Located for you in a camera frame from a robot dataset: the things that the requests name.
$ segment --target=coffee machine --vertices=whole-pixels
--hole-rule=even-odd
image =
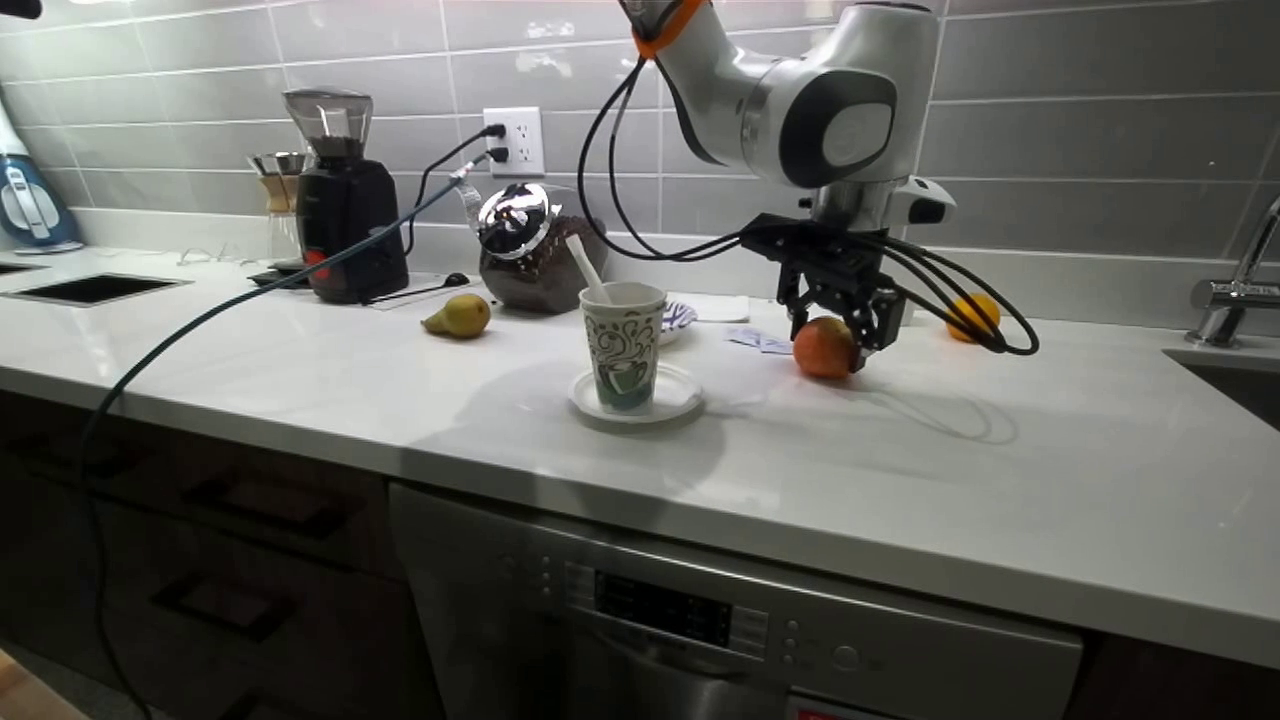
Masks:
[[[395,223],[395,179],[364,160],[371,98],[347,91],[287,91],[287,116],[317,148],[317,164],[296,188],[296,236],[304,265],[362,242],[371,229]],[[367,302],[408,285],[406,242],[390,236],[339,265],[317,267],[313,287],[324,302]]]

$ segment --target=lemon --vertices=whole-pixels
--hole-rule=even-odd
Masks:
[[[450,295],[437,314],[426,320],[432,334],[476,341],[486,334],[491,309],[476,292]]]

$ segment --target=kitchen sink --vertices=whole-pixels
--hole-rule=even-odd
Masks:
[[[1167,350],[1239,409],[1280,426],[1280,356]]]
[[[61,298],[61,302],[104,302],[104,298],[121,298],[121,295],[138,295],[138,292],[174,287],[174,285],[177,280],[104,272],[104,277],[80,277],[80,280],[63,280],[63,285],[28,287],[16,295]]]

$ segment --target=saucer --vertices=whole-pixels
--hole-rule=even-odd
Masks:
[[[703,409],[703,393],[696,385],[678,380],[678,374],[657,374],[652,380],[652,400],[631,409],[631,412],[622,412],[622,409],[605,409],[600,405],[596,374],[582,374],[569,389],[569,405],[577,412],[584,412],[589,421],[600,421],[600,424],[669,424],[669,421],[679,421],[687,412],[702,412]]]

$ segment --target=wall outlet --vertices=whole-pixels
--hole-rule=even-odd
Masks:
[[[507,122],[507,160],[487,160],[491,176],[544,176],[544,116],[540,109],[486,109],[486,122]]]

